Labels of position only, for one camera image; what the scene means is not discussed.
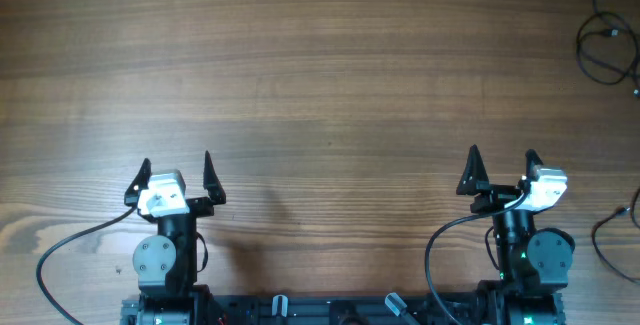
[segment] brown wood surface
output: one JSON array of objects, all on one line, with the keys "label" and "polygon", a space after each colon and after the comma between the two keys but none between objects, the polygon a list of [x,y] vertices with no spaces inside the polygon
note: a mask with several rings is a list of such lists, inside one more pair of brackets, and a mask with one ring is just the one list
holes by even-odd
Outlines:
[{"label": "brown wood surface", "polygon": [[[639,24],[640,0],[601,0]],[[578,70],[590,0],[0,0],[0,323],[64,323],[35,282],[58,240],[126,209],[142,159],[199,188],[209,149],[228,194],[199,221],[215,294],[418,294],[424,246],[468,214],[455,196],[476,143],[515,183],[535,148],[568,193],[537,226],[577,241],[571,324],[632,324],[637,286],[605,270],[593,223],[640,183],[632,85]],[[441,290],[495,279],[489,221],[448,231]],[[45,281],[71,313],[113,324],[138,293],[132,216],[64,247]],[[628,219],[602,230],[640,274]]]}]

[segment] black cable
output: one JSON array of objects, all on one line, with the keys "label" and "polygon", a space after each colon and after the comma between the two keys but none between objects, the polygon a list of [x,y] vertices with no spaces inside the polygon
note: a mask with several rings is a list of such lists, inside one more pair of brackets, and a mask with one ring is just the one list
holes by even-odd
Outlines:
[{"label": "black cable", "polygon": [[60,314],[62,314],[65,318],[67,318],[67,320],[69,320],[72,324],[76,324],[76,325],[82,325],[82,323],[80,321],[78,321],[76,318],[74,318],[73,316],[71,316],[71,314],[69,314],[62,306],[60,306],[60,304],[58,304],[58,302],[53,298],[53,296],[51,295],[51,293],[49,293],[49,290],[47,290],[47,287],[44,285],[44,281],[42,280],[42,265],[44,265],[45,260],[47,260],[47,258],[53,254],[54,251],[58,250],[59,248],[61,248],[62,246],[66,245],[67,243],[82,237],[84,235],[90,234],[94,231],[97,230],[101,230],[104,229],[108,226],[111,226],[119,221],[121,221],[122,219],[126,218],[127,216],[131,215],[131,213],[135,210],[135,207],[132,207],[131,209],[127,210],[127,212],[125,212],[124,214],[118,216],[117,218],[107,221],[104,224],[98,225],[98,226],[94,226],[90,229],[87,230],[83,230],[80,231],[79,233],[73,234],[71,236],[69,236],[68,238],[61,240],[60,242],[58,242],[57,244],[53,245],[51,248],[49,248],[49,250],[45,251],[45,253],[42,255],[42,257],[40,258],[40,261],[38,261],[38,266],[36,266],[36,280],[38,281],[38,286],[40,286],[40,290],[42,291],[42,293],[44,294],[44,296],[47,298],[47,300],[49,300],[49,302],[51,303],[51,305],[53,305],[54,308],[56,308],[56,310],[58,310],[58,312],[60,312]]},{"label": "black cable", "polygon": [[198,270],[198,272],[201,272],[202,270],[204,270],[204,268],[207,267],[207,262],[209,262],[209,251],[207,250],[207,243],[204,242],[204,237],[202,237],[202,234],[200,234],[199,232],[196,232],[198,239],[200,239],[200,241],[202,241],[202,245],[204,245],[204,257],[202,258],[202,269]]},{"label": "black cable", "polygon": [[424,250],[424,272],[425,272],[425,275],[427,276],[427,283],[429,284],[429,290],[431,291],[431,294],[433,295],[433,298],[436,299],[436,302],[438,303],[438,305],[440,306],[442,311],[449,318],[451,318],[451,320],[453,322],[455,322],[457,325],[463,325],[463,324],[460,321],[458,321],[458,319],[456,319],[451,314],[449,309],[447,309],[446,305],[444,304],[444,301],[442,301],[442,299],[440,298],[440,296],[436,292],[436,289],[433,286],[433,281],[431,280],[431,270],[429,269],[429,257],[430,257],[430,254],[431,254],[431,248],[433,247],[433,243],[436,241],[438,236],[440,236],[443,232],[445,232],[447,229],[452,228],[452,227],[454,227],[454,226],[456,226],[458,224],[462,224],[462,223],[465,223],[465,222],[468,222],[468,221],[473,221],[473,220],[478,220],[478,219],[484,219],[484,218],[488,218],[488,217],[491,217],[491,216],[501,215],[501,214],[504,214],[506,212],[509,212],[509,211],[517,208],[518,206],[520,206],[520,204],[522,204],[524,202],[524,200],[527,198],[527,195],[529,195],[529,193],[528,192],[524,192],[520,196],[520,198],[518,198],[518,200],[516,200],[513,204],[511,204],[508,207],[505,207],[502,210],[491,212],[491,213],[486,213],[486,214],[470,215],[470,216],[463,217],[463,218],[460,218],[460,219],[457,219],[457,220],[453,220],[450,223],[445,224],[440,229],[438,229],[438,231],[436,231],[431,236],[431,239],[429,239],[429,243],[427,244],[427,247]]},{"label": "black cable", "polygon": [[[592,2],[594,14],[591,15],[587,20],[585,20],[584,23],[582,23],[582,25],[580,26],[580,29],[578,30],[578,34],[576,35],[576,60],[578,62],[578,67],[588,78],[603,85],[616,85],[622,82],[624,79],[630,78],[633,81],[634,85],[636,86],[634,95],[636,95],[637,97],[640,97],[640,84],[638,83],[638,80],[639,80],[638,64],[640,63],[640,46],[638,46],[638,37],[636,36],[636,33],[631,28],[631,25],[629,25],[629,23],[627,23],[627,21],[622,16],[610,11],[599,11],[598,0],[591,0],[591,2]],[[612,20],[615,19],[616,22],[618,22],[620,25],[618,26],[613,25],[609,21],[609,19],[612,19]],[[591,24],[595,20],[602,21],[606,25],[606,28],[598,31],[585,32],[585,28],[587,27],[587,25]],[[584,49],[583,45],[585,41],[587,41],[589,38],[593,36],[602,36],[605,38],[611,38],[611,37],[618,36],[619,34],[628,35],[631,38],[634,46],[633,59],[630,61],[629,65],[626,66],[625,68],[621,69],[611,63],[600,60],[595,56],[589,54]],[[584,60],[587,60],[588,62],[591,62],[600,68],[604,68],[606,70],[609,70],[617,74],[616,75],[617,77],[612,80],[604,80],[602,78],[596,77],[586,69],[586,67],[584,66]]]},{"label": "black cable", "polygon": [[491,231],[493,231],[493,225],[489,228],[489,230],[487,230],[486,233],[484,233],[484,246],[487,247],[487,254],[489,254],[489,259],[491,259],[493,267],[499,271],[500,267],[498,266],[496,259],[493,258],[493,254],[491,253],[491,245],[489,244],[489,234],[491,233]]},{"label": "black cable", "polygon": [[620,271],[617,267],[615,267],[609,260],[607,260],[604,254],[600,251],[600,248],[598,247],[598,243],[596,242],[596,233],[598,232],[598,229],[600,229],[601,226],[608,223],[610,220],[626,214],[627,211],[630,214],[631,221],[633,222],[633,224],[640,229],[640,226],[638,226],[638,222],[635,218],[635,208],[636,208],[636,202],[638,201],[638,195],[640,195],[640,187],[638,187],[635,194],[633,195],[633,198],[631,198],[631,204],[629,205],[628,208],[625,208],[624,206],[619,206],[611,215],[607,216],[606,218],[598,221],[595,225],[593,225],[593,228],[591,229],[591,243],[593,243],[593,248],[596,250],[596,254],[598,254],[598,257],[600,258],[600,260],[603,263],[605,263],[611,270],[613,270],[613,272],[618,274],[618,276],[620,276],[623,279],[626,279],[634,284],[640,285],[640,279],[632,278],[626,275],[625,273]]}]

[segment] wooden tabletop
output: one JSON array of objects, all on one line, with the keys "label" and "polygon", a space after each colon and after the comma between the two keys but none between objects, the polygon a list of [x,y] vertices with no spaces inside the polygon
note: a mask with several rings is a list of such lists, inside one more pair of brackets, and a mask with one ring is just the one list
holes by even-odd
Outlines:
[{"label": "wooden tabletop", "polygon": [[[601,0],[638,26],[639,0]],[[214,294],[421,294],[424,247],[469,213],[469,146],[495,183],[524,153],[569,189],[538,228],[576,240],[571,324],[632,324],[640,290],[598,261],[589,232],[640,183],[640,103],[574,59],[590,0],[0,0],[0,323],[63,324],[35,281],[42,253],[126,210],[145,157],[190,196],[205,150],[228,204],[198,221]],[[496,279],[490,221],[436,243],[438,289]],[[138,294],[131,216],[48,260],[73,315],[113,324]],[[603,251],[640,274],[640,233]]]}]

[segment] wooden table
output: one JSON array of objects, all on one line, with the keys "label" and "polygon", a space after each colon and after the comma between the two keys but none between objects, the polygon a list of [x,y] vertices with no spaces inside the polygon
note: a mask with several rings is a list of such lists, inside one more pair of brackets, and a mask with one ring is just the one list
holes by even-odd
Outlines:
[{"label": "wooden table", "polygon": [[[640,23],[638,0],[601,0]],[[468,214],[470,145],[514,184],[536,149],[569,176],[536,218],[577,242],[571,324],[632,324],[638,288],[595,256],[591,226],[640,182],[632,85],[589,81],[574,36],[590,0],[0,0],[0,323],[64,323],[35,282],[58,240],[126,209],[140,163],[200,188],[214,157],[228,194],[199,221],[215,294],[427,290],[424,246]],[[440,290],[495,279],[483,220],[434,250]],[[132,216],[45,265],[61,304],[113,324],[138,293]],[[603,250],[640,273],[638,230]]]}]

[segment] wood grain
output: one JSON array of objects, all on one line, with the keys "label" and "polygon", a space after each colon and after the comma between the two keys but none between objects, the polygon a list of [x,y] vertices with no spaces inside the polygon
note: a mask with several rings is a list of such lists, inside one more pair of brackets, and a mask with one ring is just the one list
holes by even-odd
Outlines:
[{"label": "wood grain", "polygon": [[[638,0],[602,0],[638,24]],[[640,182],[631,85],[587,80],[573,57],[590,0],[0,0],[0,323],[64,323],[34,269],[59,239],[124,212],[144,157],[200,194],[212,151],[229,202],[199,222],[215,294],[407,294],[423,253],[468,213],[455,186],[470,145],[514,183],[524,152],[569,191],[537,218],[577,241],[571,324],[631,324],[638,289],[590,246],[593,223]],[[436,243],[442,290],[494,279],[489,226]],[[135,296],[131,254],[155,228],[131,217],[61,249],[54,296],[114,323]],[[638,232],[602,230],[640,272]]]}]

